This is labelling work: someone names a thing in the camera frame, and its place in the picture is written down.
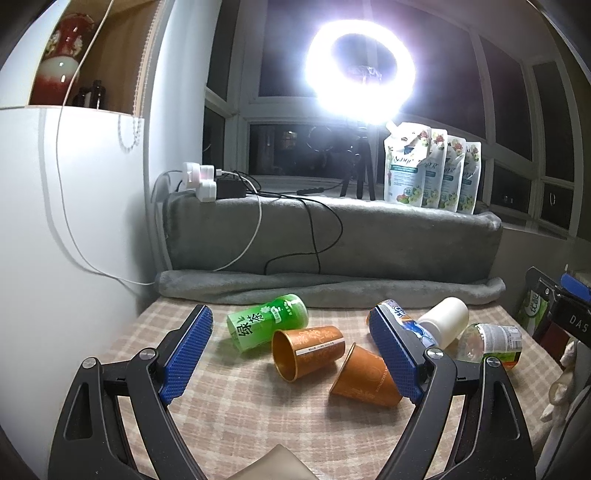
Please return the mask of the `green paper bag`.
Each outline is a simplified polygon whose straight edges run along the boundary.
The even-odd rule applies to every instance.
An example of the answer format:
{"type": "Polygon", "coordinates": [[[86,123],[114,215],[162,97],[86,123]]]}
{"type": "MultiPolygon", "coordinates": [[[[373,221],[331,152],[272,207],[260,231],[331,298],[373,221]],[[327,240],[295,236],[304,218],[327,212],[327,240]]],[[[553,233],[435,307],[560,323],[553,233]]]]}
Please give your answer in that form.
{"type": "Polygon", "coordinates": [[[534,336],[546,316],[547,308],[548,302],[538,293],[529,290],[524,295],[516,320],[530,336],[534,336]]]}

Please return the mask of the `red white ceramic vase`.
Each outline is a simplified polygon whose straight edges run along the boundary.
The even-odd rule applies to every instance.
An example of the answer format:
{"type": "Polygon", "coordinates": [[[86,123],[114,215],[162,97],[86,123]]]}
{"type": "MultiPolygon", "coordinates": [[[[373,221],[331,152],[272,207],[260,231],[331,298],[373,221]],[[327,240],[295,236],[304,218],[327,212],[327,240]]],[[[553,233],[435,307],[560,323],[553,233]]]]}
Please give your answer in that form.
{"type": "Polygon", "coordinates": [[[87,14],[72,13],[58,22],[38,66],[29,103],[59,105],[74,78],[95,22],[87,14]]]}

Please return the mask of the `white cabinet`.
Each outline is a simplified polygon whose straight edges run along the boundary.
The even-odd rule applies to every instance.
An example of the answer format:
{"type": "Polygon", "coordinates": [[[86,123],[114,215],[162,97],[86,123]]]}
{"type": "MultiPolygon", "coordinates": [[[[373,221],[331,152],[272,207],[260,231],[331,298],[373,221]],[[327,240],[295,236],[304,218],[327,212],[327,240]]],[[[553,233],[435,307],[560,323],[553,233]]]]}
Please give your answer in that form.
{"type": "Polygon", "coordinates": [[[150,68],[142,118],[29,107],[45,43],[66,9],[36,19],[1,70],[1,425],[44,477],[80,362],[153,301],[153,200],[201,157],[216,1],[177,1],[150,68]]]}

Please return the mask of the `plush toy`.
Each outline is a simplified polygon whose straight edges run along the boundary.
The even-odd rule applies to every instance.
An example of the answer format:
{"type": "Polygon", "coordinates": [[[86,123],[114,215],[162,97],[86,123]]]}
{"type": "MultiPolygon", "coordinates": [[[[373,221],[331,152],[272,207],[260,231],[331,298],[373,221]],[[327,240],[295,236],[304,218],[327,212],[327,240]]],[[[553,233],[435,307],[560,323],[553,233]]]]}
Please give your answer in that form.
{"type": "Polygon", "coordinates": [[[543,423],[552,422],[558,425],[565,421],[575,386],[574,371],[578,344],[578,340],[570,338],[560,358],[563,372],[548,390],[549,403],[540,417],[543,423]]]}

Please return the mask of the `black tripod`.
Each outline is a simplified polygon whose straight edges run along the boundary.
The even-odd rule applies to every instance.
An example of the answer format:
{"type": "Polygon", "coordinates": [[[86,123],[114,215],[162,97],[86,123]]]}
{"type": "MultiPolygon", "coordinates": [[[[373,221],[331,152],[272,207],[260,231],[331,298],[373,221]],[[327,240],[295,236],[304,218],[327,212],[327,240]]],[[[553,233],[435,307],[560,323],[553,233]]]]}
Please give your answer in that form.
{"type": "Polygon", "coordinates": [[[348,193],[349,182],[353,176],[356,176],[356,198],[363,198],[365,186],[368,187],[370,201],[376,201],[376,182],[374,175],[374,166],[372,152],[370,152],[370,142],[368,127],[361,125],[356,129],[356,148],[349,150],[353,155],[353,166],[342,178],[341,193],[339,196],[345,197],[348,193]]]}

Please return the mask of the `green tea cup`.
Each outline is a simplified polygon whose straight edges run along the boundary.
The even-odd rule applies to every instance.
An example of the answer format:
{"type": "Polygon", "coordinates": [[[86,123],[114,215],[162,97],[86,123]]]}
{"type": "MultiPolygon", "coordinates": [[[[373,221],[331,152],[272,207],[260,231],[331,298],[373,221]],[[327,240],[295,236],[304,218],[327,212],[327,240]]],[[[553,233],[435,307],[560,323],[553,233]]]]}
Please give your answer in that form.
{"type": "Polygon", "coordinates": [[[308,309],[303,300],[287,294],[259,306],[230,313],[226,326],[240,353],[269,343],[278,330],[297,330],[308,326],[308,309]]]}

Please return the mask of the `matte orange paper cup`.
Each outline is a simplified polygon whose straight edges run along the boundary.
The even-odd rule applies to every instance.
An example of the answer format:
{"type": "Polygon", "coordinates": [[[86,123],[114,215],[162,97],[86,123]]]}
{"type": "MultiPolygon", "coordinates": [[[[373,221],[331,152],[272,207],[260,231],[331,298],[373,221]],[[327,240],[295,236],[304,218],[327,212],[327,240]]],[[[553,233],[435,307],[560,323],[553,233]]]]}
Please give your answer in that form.
{"type": "Polygon", "coordinates": [[[356,343],[346,353],[329,392],[388,408],[397,406],[402,399],[383,358],[356,343]]]}

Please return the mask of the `shiny copper paper cup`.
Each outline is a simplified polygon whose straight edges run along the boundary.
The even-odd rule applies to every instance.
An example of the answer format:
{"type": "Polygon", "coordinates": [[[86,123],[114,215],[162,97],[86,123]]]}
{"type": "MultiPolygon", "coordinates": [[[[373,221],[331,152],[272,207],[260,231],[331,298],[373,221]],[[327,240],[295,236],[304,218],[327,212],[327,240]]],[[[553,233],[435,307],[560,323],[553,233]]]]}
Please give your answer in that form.
{"type": "Polygon", "coordinates": [[[345,351],[346,340],[335,326],[278,330],[271,339],[276,371],[290,383],[334,364],[345,351]]]}

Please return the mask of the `white plastic cup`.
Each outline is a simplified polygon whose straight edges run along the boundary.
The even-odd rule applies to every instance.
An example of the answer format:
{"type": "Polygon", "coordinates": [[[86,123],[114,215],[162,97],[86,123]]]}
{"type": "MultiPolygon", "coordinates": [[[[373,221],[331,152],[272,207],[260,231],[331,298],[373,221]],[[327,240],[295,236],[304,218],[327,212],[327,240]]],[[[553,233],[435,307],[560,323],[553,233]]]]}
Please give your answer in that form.
{"type": "Polygon", "coordinates": [[[431,333],[437,344],[446,349],[467,328],[469,309],[457,297],[448,297],[418,319],[418,324],[431,333]]]}

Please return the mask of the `grey fleece blanket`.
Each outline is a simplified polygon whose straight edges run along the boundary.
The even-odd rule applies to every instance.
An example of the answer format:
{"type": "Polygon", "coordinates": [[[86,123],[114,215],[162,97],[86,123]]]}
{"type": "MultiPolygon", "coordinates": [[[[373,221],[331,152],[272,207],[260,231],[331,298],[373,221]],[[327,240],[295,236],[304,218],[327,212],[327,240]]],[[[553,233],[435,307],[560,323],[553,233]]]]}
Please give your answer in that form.
{"type": "Polygon", "coordinates": [[[385,202],[224,199],[190,193],[162,206],[161,296],[249,305],[294,293],[313,308],[370,308],[394,299],[429,308],[448,297],[485,305],[505,292],[492,272],[503,226],[385,202]]]}

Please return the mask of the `black power adapter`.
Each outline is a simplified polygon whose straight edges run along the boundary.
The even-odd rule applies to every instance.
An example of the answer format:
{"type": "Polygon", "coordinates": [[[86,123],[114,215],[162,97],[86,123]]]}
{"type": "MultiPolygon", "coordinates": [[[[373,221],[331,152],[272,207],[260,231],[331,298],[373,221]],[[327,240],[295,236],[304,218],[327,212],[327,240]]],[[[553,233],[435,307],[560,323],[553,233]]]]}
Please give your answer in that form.
{"type": "Polygon", "coordinates": [[[238,177],[225,175],[219,176],[215,179],[216,183],[216,199],[239,199],[245,198],[247,187],[245,182],[239,180],[238,177]]]}

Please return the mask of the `white power strip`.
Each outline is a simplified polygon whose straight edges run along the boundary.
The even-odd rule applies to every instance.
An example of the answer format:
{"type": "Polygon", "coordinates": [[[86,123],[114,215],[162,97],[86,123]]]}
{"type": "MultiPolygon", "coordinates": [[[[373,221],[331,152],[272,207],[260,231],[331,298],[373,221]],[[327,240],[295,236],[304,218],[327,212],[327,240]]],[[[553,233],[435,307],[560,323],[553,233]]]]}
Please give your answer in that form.
{"type": "Polygon", "coordinates": [[[215,172],[216,169],[213,165],[184,162],[183,181],[185,188],[191,190],[200,202],[214,202],[217,196],[215,172]]]}

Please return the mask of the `dark glass bottle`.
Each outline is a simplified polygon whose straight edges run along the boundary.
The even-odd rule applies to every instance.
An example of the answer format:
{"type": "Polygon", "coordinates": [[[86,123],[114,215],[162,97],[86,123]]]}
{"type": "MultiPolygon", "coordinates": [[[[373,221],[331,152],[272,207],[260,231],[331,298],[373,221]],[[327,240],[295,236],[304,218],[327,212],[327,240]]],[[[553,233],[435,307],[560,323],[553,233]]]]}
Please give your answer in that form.
{"type": "Polygon", "coordinates": [[[101,80],[94,80],[90,87],[80,87],[73,97],[72,106],[103,109],[105,107],[106,89],[101,80]]]}

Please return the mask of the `white refill pouch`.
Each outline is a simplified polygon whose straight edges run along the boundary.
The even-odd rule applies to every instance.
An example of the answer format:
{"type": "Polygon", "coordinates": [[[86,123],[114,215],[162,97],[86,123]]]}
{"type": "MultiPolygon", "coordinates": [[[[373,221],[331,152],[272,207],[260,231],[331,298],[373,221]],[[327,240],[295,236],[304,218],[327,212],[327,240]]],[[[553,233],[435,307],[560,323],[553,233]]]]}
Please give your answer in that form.
{"type": "Polygon", "coordinates": [[[384,200],[420,207],[425,187],[425,161],[431,147],[432,129],[426,125],[389,122],[385,139],[384,200]]]}
{"type": "Polygon", "coordinates": [[[432,129],[431,133],[429,154],[423,163],[425,170],[425,184],[422,207],[437,209],[441,197],[444,167],[447,156],[448,131],[445,129],[432,129]]]}
{"type": "Polygon", "coordinates": [[[466,140],[462,137],[449,136],[439,201],[440,209],[450,212],[456,212],[458,209],[465,158],[466,140]]]}
{"type": "Polygon", "coordinates": [[[475,210],[482,167],[482,144],[466,143],[466,156],[462,185],[459,196],[458,213],[472,215],[475,210]]]}

